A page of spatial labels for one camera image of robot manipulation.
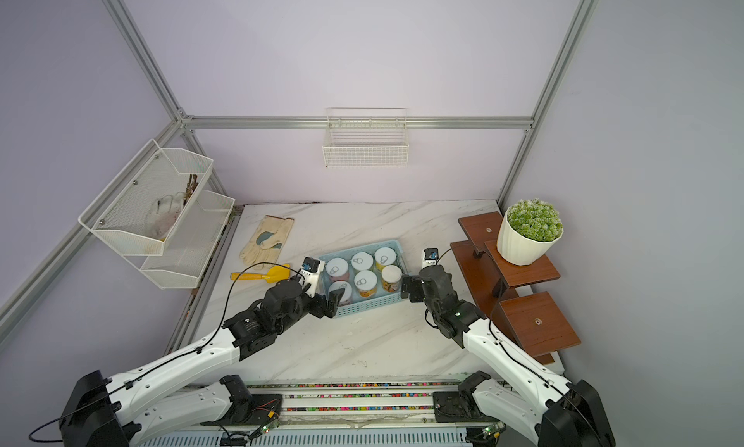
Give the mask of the pink label can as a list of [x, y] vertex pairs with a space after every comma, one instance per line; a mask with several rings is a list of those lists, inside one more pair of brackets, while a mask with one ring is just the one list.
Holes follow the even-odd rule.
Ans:
[[350, 278], [349, 262], [341, 257], [331, 258], [331, 260], [327, 262], [327, 266], [325, 266], [325, 272], [329, 276], [331, 282], [347, 282]]
[[348, 281], [335, 281], [329, 288], [329, 296], [339, 299], [339, 307], [346, 307], [352, 303], [354, 288]]

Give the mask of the orange label can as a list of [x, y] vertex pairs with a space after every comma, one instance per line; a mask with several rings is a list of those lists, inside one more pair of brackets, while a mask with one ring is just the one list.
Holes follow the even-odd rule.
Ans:
[[395, 265], [385, 266], [381, 272], [381, 280], [383, 290], [389, 293], [396, 293], [399, 291], [402, 281], [402, 271]]
[[377, 274], [370, 270], [357, 272], [354, 279], [354, 285], [362, 299], [369, 299], [377, 292]]

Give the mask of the yellow label can front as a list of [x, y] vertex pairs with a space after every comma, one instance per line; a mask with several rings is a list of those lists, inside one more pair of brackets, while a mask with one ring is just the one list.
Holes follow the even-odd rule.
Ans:
[[392, 247], [380, 247], [374, 254], [375, 266], [382, 272], [387, 266], [394, 266], [397, 261], [397, 253]]

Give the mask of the green label can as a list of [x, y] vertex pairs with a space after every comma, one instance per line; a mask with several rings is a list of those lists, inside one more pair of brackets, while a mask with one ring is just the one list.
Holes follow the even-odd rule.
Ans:
[[371, 271], [375, 265], [374, 257], [365, 251], [356, 253], [350, 261], [356, 273]]

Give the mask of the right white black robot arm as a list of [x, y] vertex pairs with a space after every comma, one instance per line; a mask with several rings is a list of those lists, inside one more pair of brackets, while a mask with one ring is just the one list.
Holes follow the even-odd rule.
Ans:
[[460, 384], [461, 398], [537, 446], [614, 446], [599, 393], [584, 380], [558, 375], [497, 330], [473, 303], [459, 299], [451, 275], [430, 265], [403, 276], [401, 297], [423, 303], [445, 338], [480, 358], [511, 390], [478, 371]]

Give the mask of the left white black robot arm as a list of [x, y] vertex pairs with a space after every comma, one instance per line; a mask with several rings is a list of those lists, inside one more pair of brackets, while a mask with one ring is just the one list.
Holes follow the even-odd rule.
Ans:
[[342, 294], [316, 294], [311, 282], [282, 280], [214, 333], [170, 357], [106, 378], [83, 376], [58, 422], [66, 446], [137, 446], [198, 424], [239, 425], [269, 419], [278, 400], [256, 400], [238, 375], [186, 391], [193, 381], [273, 345], [311, 314], [337, 313]]

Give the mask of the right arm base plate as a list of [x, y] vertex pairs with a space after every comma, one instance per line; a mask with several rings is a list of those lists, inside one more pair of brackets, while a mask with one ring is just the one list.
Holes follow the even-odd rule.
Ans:
[[432, 394], [434, 417], [437, 423], [495, 423], [496, 418], [483, 414], [471, 395], [462, 396], [457, 391]]

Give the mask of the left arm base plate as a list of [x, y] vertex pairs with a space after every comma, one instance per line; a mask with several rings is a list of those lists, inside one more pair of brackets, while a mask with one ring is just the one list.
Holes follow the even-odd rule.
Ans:
[[237, 400], [230, 397], [227, 413], [217, 421], [203, 422], [202, 426], [234, 427], [265, 425], [270, 414], [275, 416], [281, 410], [283, 398], [279, 394], [253, 394], [251, 400]]

